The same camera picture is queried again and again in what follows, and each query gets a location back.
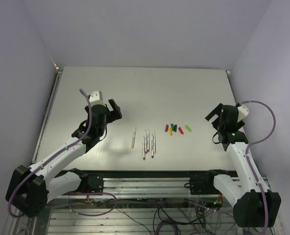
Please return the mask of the yellow marker pen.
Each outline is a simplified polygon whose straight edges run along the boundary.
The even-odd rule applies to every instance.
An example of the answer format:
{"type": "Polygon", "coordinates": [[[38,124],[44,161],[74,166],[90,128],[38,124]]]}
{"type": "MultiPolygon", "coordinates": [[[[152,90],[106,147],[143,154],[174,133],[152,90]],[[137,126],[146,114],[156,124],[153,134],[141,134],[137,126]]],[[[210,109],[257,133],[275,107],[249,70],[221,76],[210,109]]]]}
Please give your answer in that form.
{"type": "Polygon", "coordinates": [[[132,148],[132,149],[133,149],[134,146],[135,146],[136,129],[137,129],[137,127],[135,126],[134,131],[133,131],[132,141],[131,141],[131,148],[132,148]]]}

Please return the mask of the green marker pen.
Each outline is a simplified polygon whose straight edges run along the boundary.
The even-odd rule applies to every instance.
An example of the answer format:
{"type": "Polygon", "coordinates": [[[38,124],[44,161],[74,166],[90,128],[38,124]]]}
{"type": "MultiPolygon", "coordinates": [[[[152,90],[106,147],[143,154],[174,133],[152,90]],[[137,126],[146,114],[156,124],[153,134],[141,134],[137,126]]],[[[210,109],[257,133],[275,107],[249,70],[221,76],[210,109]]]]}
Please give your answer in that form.
{"type": "Polygon", "coordinates": [[[146,146],[145,146],[145,137],[143,136],[143,160],[145,160],[146,155],[146,146]]]}

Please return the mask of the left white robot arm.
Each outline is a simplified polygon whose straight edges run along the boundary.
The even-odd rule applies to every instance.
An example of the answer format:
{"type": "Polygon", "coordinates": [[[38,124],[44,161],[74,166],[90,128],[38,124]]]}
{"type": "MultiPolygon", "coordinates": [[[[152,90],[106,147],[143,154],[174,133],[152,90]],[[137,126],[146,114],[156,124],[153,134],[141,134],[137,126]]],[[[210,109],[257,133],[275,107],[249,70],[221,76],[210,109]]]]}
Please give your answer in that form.
{"type": "Polygon", "coordinates": [[[71,137],[55,152],[29,167],[18,166],[12,174],[5,196],[8,213],[17,208],[23,215],[33,218],[58,196],[68,192],[84,194],[88,189],[88,176],[77,168],[62,176],[59,173],[75,159],[89,152],[106,133],[107,124],[122,118],[120,107],[113,99],[109,110],[103,100],[91,101],[85,107],[87,120],[81,122],[71,137]]]}

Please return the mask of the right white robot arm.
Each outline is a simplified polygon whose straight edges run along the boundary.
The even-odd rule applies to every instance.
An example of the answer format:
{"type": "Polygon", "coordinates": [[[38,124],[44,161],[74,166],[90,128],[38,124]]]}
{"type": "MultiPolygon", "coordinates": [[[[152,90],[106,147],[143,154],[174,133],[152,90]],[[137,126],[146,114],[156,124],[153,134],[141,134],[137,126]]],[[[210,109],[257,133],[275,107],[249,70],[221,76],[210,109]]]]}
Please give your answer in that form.
{"type": "Polygon", "coordinates": [[[246,102],[236,105],[218,104],[206,117],[212,122],[218,137],[217,144],[232,161],[240,185],[223,170],[213,170],[211,178],[205,180],[204,188],[208,193],[219,191],[233,207],[235,223],[240,228],[262,228],[266,231],[273,227],[281,205],[279,193],[273,192],[264,181],[250,152],[245,133],[243,119],[249,114],[246,102]]]}

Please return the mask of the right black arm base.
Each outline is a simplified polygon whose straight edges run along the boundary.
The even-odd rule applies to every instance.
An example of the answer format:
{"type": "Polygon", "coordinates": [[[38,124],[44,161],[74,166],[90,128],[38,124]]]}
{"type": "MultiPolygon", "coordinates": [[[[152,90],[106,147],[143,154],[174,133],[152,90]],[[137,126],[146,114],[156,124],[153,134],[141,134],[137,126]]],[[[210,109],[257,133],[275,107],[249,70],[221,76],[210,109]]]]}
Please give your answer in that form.
{"type": "Polygon", "coordinates": [[[217,175],[229,175],[229,173],[221,169],[194,173],[189,182],[184,184],[184,188],[188,188],[191,195],[219,194],[214,187],[214,177],[217,175]]]}

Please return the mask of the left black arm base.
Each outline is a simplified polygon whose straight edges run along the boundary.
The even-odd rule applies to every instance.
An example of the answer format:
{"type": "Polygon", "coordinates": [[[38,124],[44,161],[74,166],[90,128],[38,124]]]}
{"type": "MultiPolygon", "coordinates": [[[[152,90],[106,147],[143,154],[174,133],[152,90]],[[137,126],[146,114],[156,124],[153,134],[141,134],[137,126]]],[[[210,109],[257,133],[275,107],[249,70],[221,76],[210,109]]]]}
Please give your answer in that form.
{"type": "Polygon", "coordinates": [[[79,183],[75,184],[75,189],[70,189],[64,195],[89,195],[103,192],[104,180],[98,175],[76,175],[76,180],[79,180],[79,183]]]}

